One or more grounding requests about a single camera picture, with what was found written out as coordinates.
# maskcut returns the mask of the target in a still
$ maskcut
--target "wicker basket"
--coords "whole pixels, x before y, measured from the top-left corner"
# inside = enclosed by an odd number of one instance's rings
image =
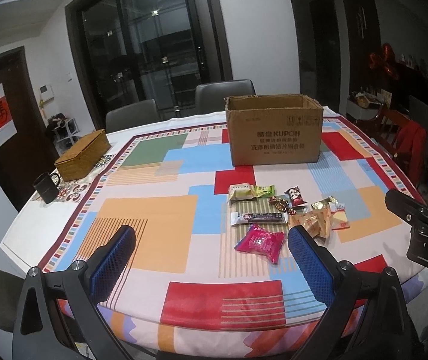
[[[55,166],[64,181],[83,179],[110,147],[105,130],[94,131],[62,154]]]

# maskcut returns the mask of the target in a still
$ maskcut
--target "sliding glass door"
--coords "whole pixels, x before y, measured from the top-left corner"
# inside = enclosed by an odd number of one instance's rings
[[[209,74],[194,0],[100,0],[82,14],[101,114],[148,98],[164,119],[195,113]]]

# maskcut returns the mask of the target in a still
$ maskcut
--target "red balloon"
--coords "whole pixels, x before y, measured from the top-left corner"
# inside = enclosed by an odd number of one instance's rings
[[[394,50],[389,43],[383,44],[383,57],[386,62],[395,62],[396,55],[394,54]]]
[[[383,68],[388,76],[392,77],[395,80],[399,79],[399,74],[397,73],[396,68],[390,64],[395,62],[394,51],[390,44],[383,44],[383,54],[382,58],[376,52],[371,52],[369,54],[369,68],[373,71],[376,68]]]

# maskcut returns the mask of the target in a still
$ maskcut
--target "pink snack package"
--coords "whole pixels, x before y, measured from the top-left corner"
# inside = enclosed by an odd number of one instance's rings
[[[254,223],[234,249],[247,253],[263,254],[271,263],[277,264],[283,243],[284,233],[282,231],[271,233]]]

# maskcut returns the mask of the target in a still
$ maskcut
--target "wooden door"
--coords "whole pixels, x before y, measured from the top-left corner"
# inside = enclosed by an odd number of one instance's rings
[[[309,5],[316,43],[317,100],[338,112],[341,51],[334,0],[313,0]]]
[[[348,22],[350,81],[349,92],[376,85],[369,69],[369,54],[381,52],[381,30],[374,0],[343,0]]]
[[[0,146],[0,186],[17,210],[34,192],[32,183],[37,176],[52,171],[58,157],[40,125],[40,113],[32,100],[22,57],[23,49],[0,57],[0,84],[17,130]]]

